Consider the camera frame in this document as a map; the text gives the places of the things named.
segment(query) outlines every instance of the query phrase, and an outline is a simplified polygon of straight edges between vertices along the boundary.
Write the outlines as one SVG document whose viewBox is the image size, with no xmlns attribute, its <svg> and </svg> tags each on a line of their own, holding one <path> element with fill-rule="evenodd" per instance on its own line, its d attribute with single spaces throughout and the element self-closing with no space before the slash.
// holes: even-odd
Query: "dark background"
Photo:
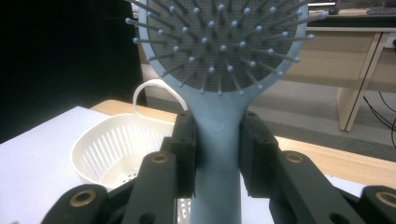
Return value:
<svg viewBox="0 0 396 224">
<path fill-rule="evenodd" d="M 130 3 L 2 1 L 0 10 L 0 143 L 77 105 L 130 102 L 142 83 Z"/>
</svg>

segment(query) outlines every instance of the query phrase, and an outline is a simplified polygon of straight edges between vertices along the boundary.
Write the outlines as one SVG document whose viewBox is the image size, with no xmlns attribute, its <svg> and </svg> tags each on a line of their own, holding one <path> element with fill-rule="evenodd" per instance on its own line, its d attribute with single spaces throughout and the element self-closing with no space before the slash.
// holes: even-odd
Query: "gray hairbrush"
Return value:
<svg viewBox="0 0 396 224">
<path fill-rule="evenodd" d="M 130 0 L 147 59 L 198 127 L 192 224 L 240 224 L 239 122 L 285 75 L 305 40 L 309 0 Z"/>
</svg>

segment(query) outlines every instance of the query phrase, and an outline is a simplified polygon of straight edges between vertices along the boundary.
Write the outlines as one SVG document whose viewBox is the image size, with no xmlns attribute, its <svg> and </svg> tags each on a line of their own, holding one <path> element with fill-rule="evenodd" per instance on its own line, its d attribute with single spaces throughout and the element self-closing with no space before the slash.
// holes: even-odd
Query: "white plastic basket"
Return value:
<svg viewBox="0 0 396 224">
<path fill-rule="evenodd" d="M 174 124 L 141 115 L 136 106 L 139 92 L 147 86 L 159 86 L 172 93 L 187 110 L 186 103 L 162 80 L 153 79 L 134 92 L 134 113 L 106 119 L 84 133 L 71 152 L 73 166 L 86 184 L 99 184 L 113 190 L 135 178 L 143 158 L 160 149 L 165 136 L 171 136 Z M 179 200 L 179 222 L 189 219 L 190 200 Z"/>
</svg>

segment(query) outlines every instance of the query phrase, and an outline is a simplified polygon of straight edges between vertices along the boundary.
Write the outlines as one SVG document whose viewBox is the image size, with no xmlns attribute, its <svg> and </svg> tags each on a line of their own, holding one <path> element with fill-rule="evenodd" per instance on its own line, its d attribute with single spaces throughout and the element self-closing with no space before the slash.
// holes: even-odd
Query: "wooden table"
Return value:
<svg viewBox="0 0 396 224">
<path fill-rule="evenodd" d="M 175 122 L 176 114 L 161 110 L 137 107 L 145 116 Z M 108 100 L 91 108 L 108 115 L 133 113 L 131 104 Z M 334 148 L 321 147 L 287 138 L 277 137 L 282 150 L 294 150 L 308 156 L 320 171 L 364 185 L 385 185 L 396 189 L 396 162 L 383 161 Z"/>
</svg>

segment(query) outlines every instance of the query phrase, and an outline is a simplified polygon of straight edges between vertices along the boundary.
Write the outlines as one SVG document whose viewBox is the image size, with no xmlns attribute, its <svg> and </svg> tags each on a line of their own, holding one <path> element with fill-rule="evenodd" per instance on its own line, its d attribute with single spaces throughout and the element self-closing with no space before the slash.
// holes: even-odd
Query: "desk leg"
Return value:
<svg viewBox="0 0 396 224">
<path fill-rule="evenodd" d="M 349 132 L 358 114 L 361 100 L 375 70 L 388 34 L 376 33 L 366 60 L 353 88 L 340 88 L 337 92 L 338 120 L 340 130 Z"/>
</svg>

